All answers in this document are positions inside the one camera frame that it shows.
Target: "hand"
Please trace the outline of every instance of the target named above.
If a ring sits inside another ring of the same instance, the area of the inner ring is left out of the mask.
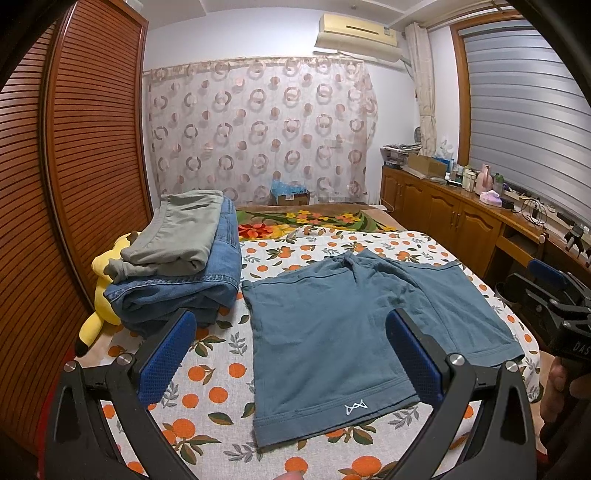
[[[299,472],[289,472],[278,476],[274,480],[304,480],[304,477]]]
[[[540,404],[540,416],[546,423],[553,423],[564,408],[564,398],[569,371],[562,364],[562,359],[556,357],[548,373],[548,382]],[[569,392],[574,398],[591,400],[591,374],[583,375],[573,380]]]

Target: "pink bottle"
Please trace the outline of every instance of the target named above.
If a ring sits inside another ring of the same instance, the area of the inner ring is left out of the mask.
[[[482,165],[482,171],[478,174],[474,192],[477,195],[492,190],[492,177],[490,175],[491,168],[488,165]]]

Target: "yellow plush toy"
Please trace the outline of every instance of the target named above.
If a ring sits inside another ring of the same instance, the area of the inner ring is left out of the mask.
[[[74,351],[77,356],[84,356],[88,353],[90,346],[99,336],[103,323],[108,322],[112,325],[120,325],[121,320],[111,308],[111,304],[103,296],[106,288],[113,283],[108,275],[103,272],[109,259],[121,258],[121,251],[130,246],[132,241],[137,237],[137,233],[128,233],[120,236],[113,246],[112,250],[99,255],[92,261],[92,271],[99,277],[96,281],[95,289],[95,312],[90,315],[78,334],[76,343],[74,344]]]

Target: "window blind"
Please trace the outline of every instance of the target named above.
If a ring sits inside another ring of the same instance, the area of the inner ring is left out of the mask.
[[[460,30],[470,78],[470,165],[591,222],[591,108],[526,20]]]

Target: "metal screw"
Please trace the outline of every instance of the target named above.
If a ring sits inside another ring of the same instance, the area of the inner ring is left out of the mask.
[[[64,372],[68,372],[68,373],[73,372],[76,369],[76,365],[77,365],[77,363],[75,361],[67,362],[64,365]]]
[[[505,368],[509,372],[513,372],[513,373],[515,373],[519,370],[519,366],[513,360],[509,360],[508,362],[505,362]]]
[[[449,356],[449,361],[453,365],[459,367],[460,365],[463,365],[464,364],[464,357],[462,357],[459,353],[452,353]]]
[[[129,365],[133,358],[134,357],[131,355],[131,353],[122,353],[117,357],[117,363],[124,367],[125,365]]]

